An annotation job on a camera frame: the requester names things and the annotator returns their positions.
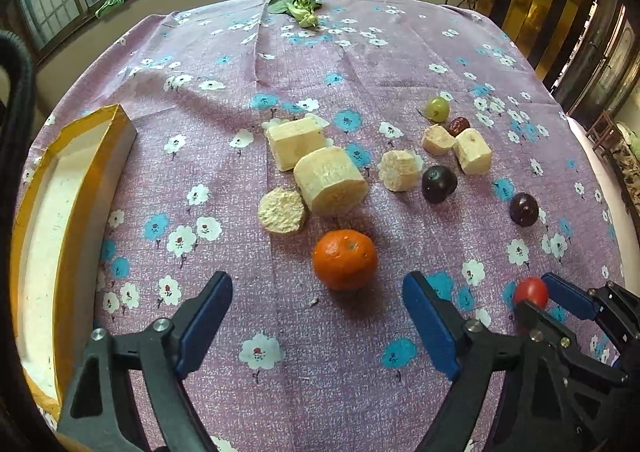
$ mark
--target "floral tablecloth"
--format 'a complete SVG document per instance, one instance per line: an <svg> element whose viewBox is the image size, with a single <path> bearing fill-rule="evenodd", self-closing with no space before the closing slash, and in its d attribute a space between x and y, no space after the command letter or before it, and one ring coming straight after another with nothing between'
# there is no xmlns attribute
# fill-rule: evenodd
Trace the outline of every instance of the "floral tablecloth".
<svg viewBox="0 0 640 452"><path fill-rule="evenodd" d="M138 138L106 226L97 324L142 329L225 270L233 304L185 381L220 450L413 451L449 382L404 310L404 275L421 270L466 317L513 331L518 279L554 271L583 288L623 281L610 215L560 108L487 18L412 0L324 0L320 27L303 30L270 16L267 2L144 19L47 119L25 178L63 125L121 103ZM493 149L488 175L465 176L452 153L420 149L427 122L417 109L437 95ZM258 224L258 202L294 179L276 170L264 130L307 114L322 118L370 192L349 215L312 215L299 235L272 237ZM376 163L392 148L453 168L454 195L430 205L418 189L386 190ZM508 215L519 191L542 209L530 228ZM311 249L336 228L368 234L380 256L375 281L350 297L330 294L312 271ZM613 361L596 326L548 309L578 331L585 352ZM134 384L158 446L140 376ZM492 382L469 450L481 448L499 387Z"/></svg>

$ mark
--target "yellow food block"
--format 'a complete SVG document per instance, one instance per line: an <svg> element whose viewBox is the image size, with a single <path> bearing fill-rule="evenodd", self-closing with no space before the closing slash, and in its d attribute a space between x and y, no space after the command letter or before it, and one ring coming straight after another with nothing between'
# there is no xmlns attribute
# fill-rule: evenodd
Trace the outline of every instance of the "yellow food block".
<svg viewBox="0 0 640 452"><path fill-rule="evenodd" d="M405 192L420 181L422 164L422 158L413 150L390 150L382 155L378 164L378 177L388 190Z"/></svg>
<svg viewBox="0 0 640 452"><path fill-rule="evenodd" d="M310 116L271 127L266 136L280 171L291 170L302 156L325 145L322 128Z"/></svg>
<svg viewBox="0 0 640 452"><path fill-rule="evenodd" d="M475 128L466 128L453 145L465 174L486 174L491 169L491 149Z"/></svg>
<svg viewBox="0 0 640 452"><path fill-rule="evenodd" d="M441 156L453 148L456 139L442 125L431 125L424 130L420 145L429 154Z"/></svg>
<svg viewBox="0 0 640 452"><path fill-rule="evenodd" d="M293 169L302 197L313 213L338 215L359 205L369 184L343 148L332 146L311 152Z"/></svg>
<svg viewBox="0 0 640 452"><path fill-rule="evenodd" d="M273 189L258 205L258 221L271 233L297 233L305 224L306 210L299 193L282 188Z"/></svg>

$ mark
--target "leafy vegetable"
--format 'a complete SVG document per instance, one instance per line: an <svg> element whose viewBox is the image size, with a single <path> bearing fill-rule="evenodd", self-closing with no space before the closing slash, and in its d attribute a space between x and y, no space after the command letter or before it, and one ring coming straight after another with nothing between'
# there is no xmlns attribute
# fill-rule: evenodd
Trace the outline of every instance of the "leafy vegetable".
<svg viewBox="0 0 640 452"><path fill-rule="evenodd" d="M291 15L300 27L316 27L318 17L314 11L321 5L318 0L270 0L267 11L274 15L280 13Z"/></svg>

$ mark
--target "green leaf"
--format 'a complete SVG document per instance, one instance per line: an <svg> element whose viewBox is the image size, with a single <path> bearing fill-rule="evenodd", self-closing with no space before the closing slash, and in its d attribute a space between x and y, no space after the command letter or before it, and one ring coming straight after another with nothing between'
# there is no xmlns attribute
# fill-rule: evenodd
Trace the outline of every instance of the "green leaf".
<svg viewBox="0 0 640 452"><path fill-rule="evenodd" d="M269 0L267 11L272 15L279 15L287 12L287 4L293 3L294 0Z"/></svg>

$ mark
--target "blue gripper pad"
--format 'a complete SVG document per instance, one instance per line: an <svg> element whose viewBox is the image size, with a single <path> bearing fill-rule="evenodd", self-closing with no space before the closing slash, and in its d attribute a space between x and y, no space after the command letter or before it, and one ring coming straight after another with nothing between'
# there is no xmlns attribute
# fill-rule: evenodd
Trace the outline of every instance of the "blue gripper pad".
<svg viewBox="0 0 640 452"><path fill-rule="evenodd" d="M555 273L545 273L542 276L549 292L549 298L561 305L580 320L595 320L596 309L593 300L582 289L565 281Z"/></svg>
<svg viewBox="0 0 640 452"><path fill-rule="evenodd" d="M210 287L207 284L205 287L204 299L200 298L202 293L198 297L190 299L197 300L201 304L178 342L179 357L175 365L175 374L181 380L186 378L190 372L200 368L211 342L222 324L226 311L231 305L233 298L231 277L223 272L217 272L216 275L211 279L213 284Z"/></svg>
<svg viewBox="0 0 640 452"><path fill-rule="evenodd" d="M431 290L434 300L440 301L436 292L424 278L421 282L423 284L414 275L405 276L402 282L402 301L418 329L422 345L431 357L433 366L453 381L460 373L456 343L425 290Z"/></svg>

